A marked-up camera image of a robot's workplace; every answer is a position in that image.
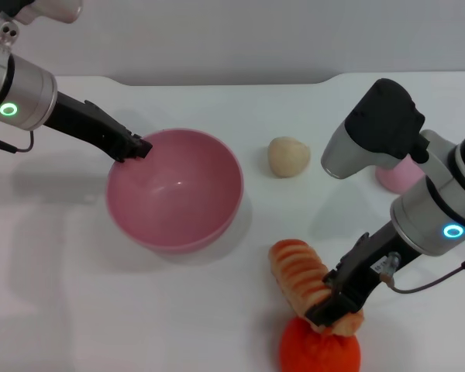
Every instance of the white wall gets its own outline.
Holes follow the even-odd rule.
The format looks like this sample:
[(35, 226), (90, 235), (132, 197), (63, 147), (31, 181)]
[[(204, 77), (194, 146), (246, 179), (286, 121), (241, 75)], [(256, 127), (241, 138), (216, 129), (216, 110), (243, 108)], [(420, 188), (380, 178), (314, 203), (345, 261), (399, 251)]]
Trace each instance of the white wall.
[(128, 84), (308, 83), (344, 71), (465, 70), (465, 0), (84, 0), (16, 53)]

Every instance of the white table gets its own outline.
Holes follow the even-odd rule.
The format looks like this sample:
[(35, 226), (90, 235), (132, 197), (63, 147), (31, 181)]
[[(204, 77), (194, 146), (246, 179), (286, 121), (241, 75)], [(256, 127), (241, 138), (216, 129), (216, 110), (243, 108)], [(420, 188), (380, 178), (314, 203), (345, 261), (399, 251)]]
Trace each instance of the white table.
[[(161, 257), (129, 241), (105, 209), (112, 161), (41, 128), (34, 151), (0, 152), (0, 372), (268, 372), (289, 307), (267, 251), (305, 239), (335, 265), (365, 231), (389, 220), (393, 195), (367, 170), (346, 181), (319, 158), (375, 80), (403, 84), (425, 127), (465, 137), (465, 73), (345, 74), (316, 85), (127, 87), (61, 77), (60, 90), (96, 102), (144, 135), (191, 127), (230, 145), (246, 195), (226, 234), (199, 253)], [(302, 176), (273, 178), (265, 146), (293, 136), (312, 148)], [(0, 124), (18, 146), (27, 134)], [(465, 243), (420, 257), (398, 275), (412, 288), (456, 268)], [(359, 331), (362, 372), (465, 371), (465, 273), (422, 294), (379, 287)]]

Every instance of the pink object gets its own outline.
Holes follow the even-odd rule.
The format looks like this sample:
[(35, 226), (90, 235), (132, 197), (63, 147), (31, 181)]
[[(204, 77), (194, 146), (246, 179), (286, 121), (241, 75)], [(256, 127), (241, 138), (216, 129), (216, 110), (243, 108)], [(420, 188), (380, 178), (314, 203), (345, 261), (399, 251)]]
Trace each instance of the pink object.
[(107, 206), (129, 237), (152, 250), (187, 253), (221, 236), (243, 196), (243, 173), (220, 140), (191, 129), (145, 137), (146, 159), (114, 163)]
[(386, 189), (395, 194), (403, 194), (424, 176), (424, 172), (407, 156), (391, 170), (377, 167), (375, 175)]

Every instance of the pink plastic bowl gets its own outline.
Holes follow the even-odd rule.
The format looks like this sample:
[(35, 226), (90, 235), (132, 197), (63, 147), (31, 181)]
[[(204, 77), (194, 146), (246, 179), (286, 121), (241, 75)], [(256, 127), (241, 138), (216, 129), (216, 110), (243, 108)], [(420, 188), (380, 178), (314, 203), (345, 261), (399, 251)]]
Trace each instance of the pink plastic bowl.
[(115, 163), (107, 206), (129, 237), (152, 250), (187, 253), (222, 235), (243, 196), (243, 173), (220, 140), (191, 129), (145, 137), (146, 159)]

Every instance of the bread roll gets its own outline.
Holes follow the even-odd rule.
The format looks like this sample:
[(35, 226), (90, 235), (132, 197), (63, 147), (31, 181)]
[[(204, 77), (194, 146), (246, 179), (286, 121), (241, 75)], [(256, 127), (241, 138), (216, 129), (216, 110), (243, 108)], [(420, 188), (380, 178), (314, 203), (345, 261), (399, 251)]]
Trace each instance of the bread roll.
[[(326, 300), (331, 289), (322, 279), (329, 272), (317, 253), (301, 240), (282, 240), (270, 248), (270, 267), (277, 284), (296, 314), (310, 322), (305, 313), (314, 305)], [(363, 322), (363, 312), (347, 314), (331, 327), (317, 326), (310, 322), (319, 333), (349, 337)]]

